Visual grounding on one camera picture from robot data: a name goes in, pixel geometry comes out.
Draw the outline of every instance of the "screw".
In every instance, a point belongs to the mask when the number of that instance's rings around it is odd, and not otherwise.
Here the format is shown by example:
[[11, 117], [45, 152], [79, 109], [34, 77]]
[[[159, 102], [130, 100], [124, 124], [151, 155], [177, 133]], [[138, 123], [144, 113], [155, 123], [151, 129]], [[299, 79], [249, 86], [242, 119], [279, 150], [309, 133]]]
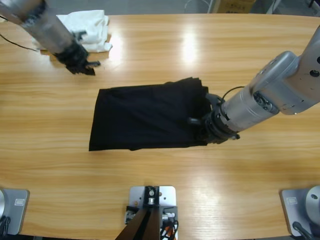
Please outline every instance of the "screw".
[[319, 71], [317, 71], [317, 70], [311, 70], [310, 71], [310, 75], [312, 76], [312, 77], [319, 77], [320, 76], [320, 72]]

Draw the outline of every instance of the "black cloth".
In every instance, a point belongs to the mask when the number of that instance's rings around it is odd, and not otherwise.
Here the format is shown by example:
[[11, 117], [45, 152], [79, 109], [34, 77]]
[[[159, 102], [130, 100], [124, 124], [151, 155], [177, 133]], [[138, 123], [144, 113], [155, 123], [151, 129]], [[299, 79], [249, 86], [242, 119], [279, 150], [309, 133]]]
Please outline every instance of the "black cloth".
[[198, 78], [159, 85], [100, 89], [95, 103], [89, 151], [106, 149], [186, 148], [197, 140], [199, 126], [188, 118], [211, 111]]

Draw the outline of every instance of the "cable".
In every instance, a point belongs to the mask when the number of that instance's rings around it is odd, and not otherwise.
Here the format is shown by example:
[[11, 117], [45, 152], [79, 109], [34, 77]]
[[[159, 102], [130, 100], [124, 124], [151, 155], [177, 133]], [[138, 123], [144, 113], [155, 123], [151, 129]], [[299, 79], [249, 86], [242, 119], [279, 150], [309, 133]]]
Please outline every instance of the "cable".
[[[184, 13], [186, 13], [187, 6], [188, 6], [188, 4], [189, 4], [191, 1], [193, 1], [193, 0], [188, 0], [188, 1], [185, 3], [185, 5], [184, 5]], [[207, 1], [205, 1], [205, 0], [201, 0], [201, 1], [204, 2], [205, 4], [207, 4], [208, 8], [210, 7], [210, 4], [209, 4]]]
[[15, 43], [15, 42], [13, 42], [13, 41], [8, 40], [8, 39], [5, 38], [1, 33], [0, 33], [0, 37], [2, 37], [2, 38], [3, 38], [4, 40], [6, 40], [7, 42], [9, 42], [9, 43], [11, 43], [11, 44], [13, 44], [13, 45], [16, 45], [16, 46], [18, 46], [18, 47], [20, 47], [20, 48], [38, 52], [37, 50], [35, 50], [35, 49], [33, 49], [33, 48], [21, 46], [21, 45], [19, 45], [18, 43]]
[[228, 117], [227, 117], [227, 115], [224, 113], [224, 112], [222, 112], [222, 104], [225, 102], [225, 97], [227, 96], [227, 94], [228, 93], [230, 93], [231, 91], [233, 91], [233, 90], [235, 90], [235, 89], [242, 89], [242, 88], [244, 88], [244, 86], [237, 86], [237, 87], [234, 87], [234, 88], [231, 88], [229, 91], [227, 91], [224, 95], [223, 95], [223, 97], [221, 98], [221, 103], [220, 103], [220, 113], [221, 113], [221, 115], [222, 116], [224, 116], [225, 117], [225, 119], [227, 119], [227, 120], [230, 120]]
[[162, 226], [162, 231], [160, 232], [160, 239], [164, 240], [174, 240], [176, 233], [178, 231], [179, 222], [178, 220], [175, 220], [174, 222], [169, 222], [166, 226]]
[[0, 15], [0, 19], [4, 19], [4, 20], [8, 21], [8, 19], [6, 19], [5, 17], [3, 17], [1, 15]]
[[273, 4], [272, 4], [272, 14], [274, 14], [274, 11], [275, 11], [276, 1], [277, 1], [277, 0], [273, 0]]

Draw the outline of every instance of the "label sticker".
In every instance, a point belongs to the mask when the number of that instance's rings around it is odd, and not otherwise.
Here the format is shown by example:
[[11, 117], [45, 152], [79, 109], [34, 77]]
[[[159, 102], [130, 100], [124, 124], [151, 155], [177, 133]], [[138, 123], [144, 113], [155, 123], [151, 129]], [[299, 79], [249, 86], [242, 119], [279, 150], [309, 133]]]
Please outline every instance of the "label sticker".
[[290, 205], [298, 204], [298, 200], [296, 197], [287, 197], [286, 202]]
[[14, 205], [15, 206], [24, 206], [25, 205], [25, 200], [24, 199], [16, 199], [15, 201], [14, 201]]

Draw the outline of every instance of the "gray floor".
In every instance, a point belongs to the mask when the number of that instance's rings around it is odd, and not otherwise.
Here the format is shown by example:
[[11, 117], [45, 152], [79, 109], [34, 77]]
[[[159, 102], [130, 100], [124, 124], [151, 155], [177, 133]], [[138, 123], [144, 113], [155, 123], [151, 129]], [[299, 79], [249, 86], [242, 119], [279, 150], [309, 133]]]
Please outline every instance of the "gray floor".
[[[107, 15], [127, 14], [196, 14], [206, 13], [208, 5], [202, 0], [47, 0], [57, 14], [69, 14], [82, 10], [103, 9]], [[310, 0], [282, 0], [274, 14], [315, 16], [319, 13], [317, 3], [308, 8]], [[266, 13], [273, 0], [256, 0], [251, 12]]]
[[107, 15], [127, 14], [188, 14], [206, 13], [208, 6], [200, 1], [187, 0], [47, 0], [57, 14], [81, 10], [103, 9]]

